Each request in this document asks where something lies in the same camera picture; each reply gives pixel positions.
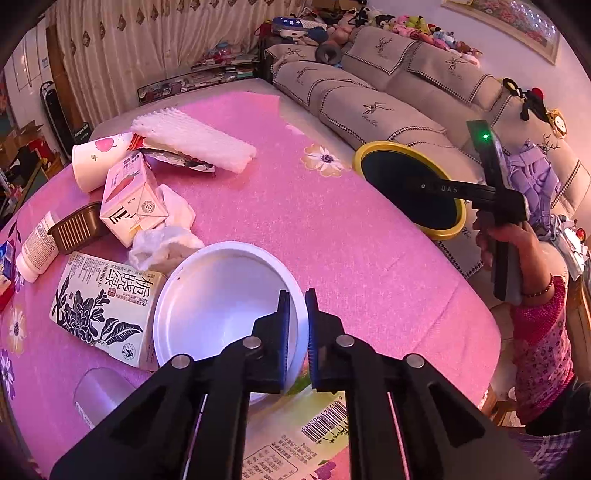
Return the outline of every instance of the brown plastic tray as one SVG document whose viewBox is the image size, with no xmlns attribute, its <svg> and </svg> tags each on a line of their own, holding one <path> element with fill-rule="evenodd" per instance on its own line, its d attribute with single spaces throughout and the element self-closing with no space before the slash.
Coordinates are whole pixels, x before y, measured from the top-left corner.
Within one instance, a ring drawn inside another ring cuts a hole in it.
<svg viewBox="0 0 591 480">
<path fill-rule="evenodd" d="M 108 232 L 100 219 L 100 202 L 92 202 L 57 222 L 47 233 L 53 236 L 58 252 L 69 255 Z"/>
</svg>

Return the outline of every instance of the pink tablecloth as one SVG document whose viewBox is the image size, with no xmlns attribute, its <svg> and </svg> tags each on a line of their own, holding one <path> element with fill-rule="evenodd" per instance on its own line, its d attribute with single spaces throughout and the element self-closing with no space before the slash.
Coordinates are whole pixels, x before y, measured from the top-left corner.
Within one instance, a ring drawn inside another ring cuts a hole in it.
<svg viewBox="0 0 591 480">
<path fill-rule="evenodd" d="M 402 357 L 423 354 L 475 403 L 486 390 L 500 335 L 493 317 L 440 251 L 398 209 L 352 171 L 323 177 L 300 161 L 312 143 L 288 128 L 277 113 L 277 98 L 233 93 L 183 107 L 211 126 L 251 143 L 258 156 L 240 175 L 215 176 L 154 164 L 168 184 L 195 209 L 194 233 L 206 244 L 239 240 L 279 258 L 302 290 L 317 290 L 320 308 L 341 317 L 345 329 L 380 352 Z M 43 215 L 63 218 L 91 195 L 76 186 L 68 167 L 18 212 L 11 238 L 21 249 Z M 0 233 L 8 238 L 14 221 Z M 85 252 L 123 261 L 126 251 L 111 235 Z M 14 369 L 12 410 L 41 470 L 87 432 L 73 406 L 84 373 L 110 367 L 134 385 L 148 374 L 88 346 L 55 325 L 51 301 L 66 263 L 59 256 L 34 284 L 15 294 L 26 318 L 24 351 L 8 352 Z M 8 349 L 10 306 L 0 346 Z M 347 453 L 336 458 L 337 478 L 347 478 Z"/>
</svg>

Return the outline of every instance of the yellow round frame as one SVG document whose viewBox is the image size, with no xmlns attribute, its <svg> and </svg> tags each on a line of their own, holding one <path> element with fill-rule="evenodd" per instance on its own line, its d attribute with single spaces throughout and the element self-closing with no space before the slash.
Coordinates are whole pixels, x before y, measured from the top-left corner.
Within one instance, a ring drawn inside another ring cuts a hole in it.
<svg viewBox="0 0 591 480">
<path fill-rule="evenodd" d="M 437 175 L 439 175 L 440 178 L 444 180 L 452 180 L 452 178 L 439 165 L 437 165 L 433 160 L 427 158 L 422 153 L 419 153 L 418 151 L 410 147 L 407 147 L 406 145 L 401 145 L 395 142 L 383 141 L 366 143 L 365 145 L 360 147 L 355 153 L 355 158 L 353 159 L 353 169 L 363 178 L 365 178 L 365 175 L 363 175 L 363 170 L 361 169 L 361 162 L 363 158 L 368 153 L 375 152 L 378 150 L 388 150 L 406 154 L 409 157 L 415 158 L 419 162 L 425 164 L 427 167 L 429 167 L 431 170 L 437 173 Z M 448 228 L 446 230 L 436 230 L 433 228 L 427 228 L 416 223 L 415 225 L 417 225 L 417 227 L 419 227 L 423 231 L 423 233 L 425 233 L 425 235 L 427 235 L 431 240 L 449 240 L 450 238 L 453 238 L 458 233 L 460 233 L 460 231 L 462 231 L 462 228 L 464 228 L 464 225 L 466 223 L 466 205 L 462 200 L 456 199 L 456 209 L 458 212 L 456 224 L 453 227 Z"/>
</svg>

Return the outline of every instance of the hand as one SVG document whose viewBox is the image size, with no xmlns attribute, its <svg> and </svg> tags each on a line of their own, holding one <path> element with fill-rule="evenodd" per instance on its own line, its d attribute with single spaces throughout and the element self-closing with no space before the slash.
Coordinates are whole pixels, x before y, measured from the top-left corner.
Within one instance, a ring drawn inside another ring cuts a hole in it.
<svg viewBox="0 0 591 480">
<path fill-rule="evenodd" d="M 521 291 L 524 294 L 534 294 L 543 291 L 550 282 L 550 269 L 546 264 L 544 253 L 540 248 L 540 241 L 528 222 L 521 225 L 508 223 L 503 226 L 492 226 L 492 215 L 478 211 L 474 230 L 480 230 L 476 236 L 476 244 L 480 247 L 480 258 L 484 268 L 492 268 L 493 253 L 489 249 L 490 238 L 498 242 L 509 242 L 515 245 L 519 252 L 519 265 L 523 276 Z M 554 295 L 554 286 L 539 297 L 524 297 L 523 305 L 538 306 L 550 301 Z"/>
</svg>

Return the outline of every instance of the pink floral shirt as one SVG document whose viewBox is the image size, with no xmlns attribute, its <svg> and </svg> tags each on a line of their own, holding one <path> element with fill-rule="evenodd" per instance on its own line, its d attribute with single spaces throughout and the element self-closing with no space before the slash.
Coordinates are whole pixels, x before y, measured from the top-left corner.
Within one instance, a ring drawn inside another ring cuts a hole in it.
<svg viewBox="0 0 591 480">
<path fill-rule="evenodd" d="M 554 289 L 546 305 L 511 309 L 517 416 L 523 424 L 535 420 L 552 405 L 574 377 L 562 277 L 554 277 Z"/>
</svg>

